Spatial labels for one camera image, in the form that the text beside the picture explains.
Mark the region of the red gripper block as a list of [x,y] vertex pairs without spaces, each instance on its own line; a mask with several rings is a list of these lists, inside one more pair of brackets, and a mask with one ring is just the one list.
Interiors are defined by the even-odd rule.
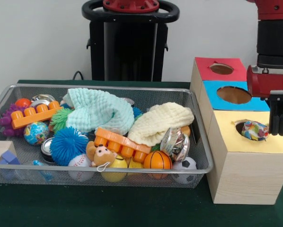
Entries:
[[[247,69],[248,92],[253,97],[268,98],[270,95],[283,95],[283,69],[249,66]],[[281,115],[278,116],[278,102],[270,98],[269,133],[283,136],[283,99]]]

